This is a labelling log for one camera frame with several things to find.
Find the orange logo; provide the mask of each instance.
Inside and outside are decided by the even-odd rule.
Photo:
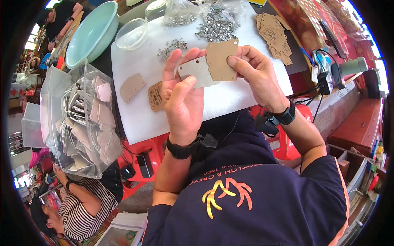
[[[226,178],[226,187],[224,187],[223,182],[221,180],[217,180],[214,184],[214,187],[211,190],[205,192],[205,194],[203,195],[203,202],[204,203],[206,202],[206,211],[208,213],[209,218],[211,219],[214,218],[211,210],[211,204],[217,210],[222,210],[222,208],[215,202],[215,192],[218,186],[220,186],[220,188],[223,190],[223,193],[220,196],[218,196],[219,199],[223,198],[226,195],[236,196],[235,193],[229,191],[230,183],[233,184],[240,193],[240,201],[238,202],[237,207],[241,206],[244,199],[246,198],[249,210],[252,209],[252,200],[249,195],[249,193],[252,193],[252,189],[245,183],[238,183],[232,178]]]

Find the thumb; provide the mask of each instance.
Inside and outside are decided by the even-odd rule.
[[[177,83],[171,93],[170,101],[176,104],[182,103],[195,83],[196,78],[194,76],[189,76],[184,81]]]
[[[251,80],[256,75],[256,69],[249,62],[239,57],[231,55],[227,58],[227,63],[246,79]]]

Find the black cap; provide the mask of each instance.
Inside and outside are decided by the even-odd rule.
[[[45,25],[45,21],[46,21],[46,19],[48,18],[48,14],[49,14],[51,11],[52,11],[51,8],[41,10],[41,12],[40,12],[39,15],[38,15],[38,18],[37,18],[36,23],[37,23],[39,26]]]

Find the orange stripe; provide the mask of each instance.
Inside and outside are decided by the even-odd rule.
[[[141,246],[142,246],[142,243],[143,243],[143,241],[144,241],[145,232],[147,231],[147,228],[148,228],[148,219],[147,219],[147,226],[145,227],[145,230],[144,230],[144,235],[142,235]]]
[[[348,195],[348,191],[346,189],[345,181],[344,181],[344,178],[342,177],[342,173],[341,173],[341,171],[339,169],[338,161],[336,160],[336,158],[335,158],[335,164],[336,164],[336,168],[338,169],[339,176],[341,177],[342,187],[344,188],[344,194],[345,194],[347,209],[346,209],[346,222],[345,222],[344,226],[341,228],[341,230],[338,231],[338,233],[336,234],[334,240],[331,241],[329,246],[334,246],[334,245],[337,244],[338,240],[345,233],[345,230],[348,227],[348,222],[349,222],[349,208],[350,208],[349,195]]]

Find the wooden cabinet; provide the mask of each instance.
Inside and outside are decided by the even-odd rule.
[[[383,105],[378,99],[362,99],[335,131],[327,138],[329,144],[350,150],[355,147],[370,156],[381,124]]]

